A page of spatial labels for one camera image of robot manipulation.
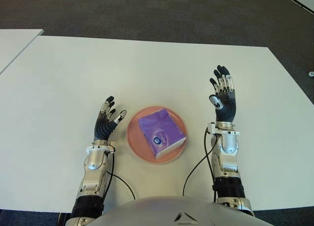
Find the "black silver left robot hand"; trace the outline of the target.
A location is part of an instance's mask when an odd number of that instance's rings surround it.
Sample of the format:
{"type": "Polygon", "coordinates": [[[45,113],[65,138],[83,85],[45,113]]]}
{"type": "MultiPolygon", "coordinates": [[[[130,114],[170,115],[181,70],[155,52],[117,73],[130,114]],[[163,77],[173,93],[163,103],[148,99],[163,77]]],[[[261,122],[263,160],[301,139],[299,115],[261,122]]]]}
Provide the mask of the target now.
{"type": "Polygon", "coordinates": [[[114,97],[109,96],[102,104],[98,117],[96,119],[94,128],[94,141],[105,140],[108,141],[111,133],[115,130],[117,125],[125,118],[127,111],[122,110],[116,113],[114,106],[114,97]]]}

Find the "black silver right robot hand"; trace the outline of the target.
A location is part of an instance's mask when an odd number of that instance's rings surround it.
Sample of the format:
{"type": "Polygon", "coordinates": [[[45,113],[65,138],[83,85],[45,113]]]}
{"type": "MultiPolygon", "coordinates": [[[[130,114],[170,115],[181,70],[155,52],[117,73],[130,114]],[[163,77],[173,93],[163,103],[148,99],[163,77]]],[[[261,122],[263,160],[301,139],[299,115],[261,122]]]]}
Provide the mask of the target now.
{"type": "Polygon", "coordinates": [[[229,70],[221,65],[218,65],[213,73],[216,79],[209,79],[214,88],[209,101],[215,107],[216,121],[232,123],[236,114],[236,95],[232,76],[229,70]]]}

